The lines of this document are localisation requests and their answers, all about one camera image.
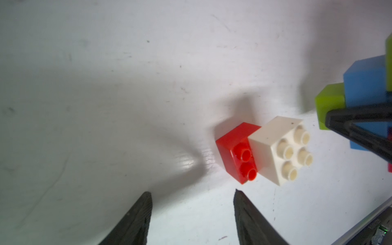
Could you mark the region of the red lego brick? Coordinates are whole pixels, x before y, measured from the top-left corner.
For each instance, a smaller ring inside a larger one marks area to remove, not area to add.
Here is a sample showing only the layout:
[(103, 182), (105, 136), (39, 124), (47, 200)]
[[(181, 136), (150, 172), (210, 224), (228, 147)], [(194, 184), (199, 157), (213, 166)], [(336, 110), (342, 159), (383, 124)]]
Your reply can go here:
[[(392, 141), (392, 127), (388, 129), (388, 140)], [(392, 173), (392, 163), (388, 163), (388, 172)]]
[(240, 184), (255, 180), (258, 169), (248, 137), (260, 126), (241, 123), (216, 140), (226, 172)]

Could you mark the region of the blue long lego brick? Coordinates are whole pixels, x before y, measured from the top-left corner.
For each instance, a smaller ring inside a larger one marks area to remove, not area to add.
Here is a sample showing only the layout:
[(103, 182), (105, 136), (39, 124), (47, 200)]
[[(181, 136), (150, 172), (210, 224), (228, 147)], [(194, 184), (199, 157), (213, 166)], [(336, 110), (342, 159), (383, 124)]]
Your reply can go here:
[(386, 90), (385, 56), (355, 61), (343, 75), (347, 108), (392, 101)]

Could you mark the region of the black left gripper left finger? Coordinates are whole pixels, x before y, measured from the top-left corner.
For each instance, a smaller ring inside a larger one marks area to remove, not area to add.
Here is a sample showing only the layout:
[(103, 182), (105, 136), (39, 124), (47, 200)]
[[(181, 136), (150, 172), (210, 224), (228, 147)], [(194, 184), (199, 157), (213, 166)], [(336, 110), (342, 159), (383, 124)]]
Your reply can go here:
[(152, 210), (152, 194), (144, 192), (100, 245), (146, 245)]

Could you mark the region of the lime green lego brick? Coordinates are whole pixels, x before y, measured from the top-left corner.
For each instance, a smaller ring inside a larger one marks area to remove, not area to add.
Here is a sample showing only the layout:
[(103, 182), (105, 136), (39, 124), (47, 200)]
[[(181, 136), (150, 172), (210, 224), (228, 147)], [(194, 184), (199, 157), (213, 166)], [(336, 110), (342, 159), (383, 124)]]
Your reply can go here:
[(346, 107), (344, 83), (329, 84), (315, 97), (315, 108), (319, 128), (328, 130), (325, 126), (326, 114), (335, 109)]
[(392, 92), (392, 34), (385, 41), (386, 90)]

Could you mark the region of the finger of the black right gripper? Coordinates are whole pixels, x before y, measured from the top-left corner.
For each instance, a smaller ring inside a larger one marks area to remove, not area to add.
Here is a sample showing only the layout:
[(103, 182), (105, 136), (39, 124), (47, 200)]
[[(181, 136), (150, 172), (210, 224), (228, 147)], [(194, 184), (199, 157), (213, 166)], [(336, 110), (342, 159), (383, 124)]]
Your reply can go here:
[(374, 104), (327, 112), (325, 126), (346, 139), (364, 147), (387, 162), (392, 161), (392, 142), (360, 126), (358, 123), (390, 122), (391, 104)]

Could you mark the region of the white lego brick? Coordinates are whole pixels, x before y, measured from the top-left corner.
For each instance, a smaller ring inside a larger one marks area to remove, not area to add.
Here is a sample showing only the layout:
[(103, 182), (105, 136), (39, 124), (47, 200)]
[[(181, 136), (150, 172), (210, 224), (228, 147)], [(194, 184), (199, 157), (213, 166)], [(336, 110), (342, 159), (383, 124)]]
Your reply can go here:
[(307, 150), (310, 134), (301, 119), (277, 116), (248, 141), (258, 173), (277, 186), (295, 181), (299, 169), (313, 164)]

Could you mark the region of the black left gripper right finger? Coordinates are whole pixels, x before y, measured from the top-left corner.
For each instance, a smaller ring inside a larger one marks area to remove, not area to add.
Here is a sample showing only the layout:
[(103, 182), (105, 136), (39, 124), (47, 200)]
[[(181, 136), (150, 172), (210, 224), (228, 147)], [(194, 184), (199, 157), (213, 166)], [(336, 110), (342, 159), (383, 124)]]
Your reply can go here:
[(233, 204), (241, 245), (288, 245), (244, 192), (235, 191)]

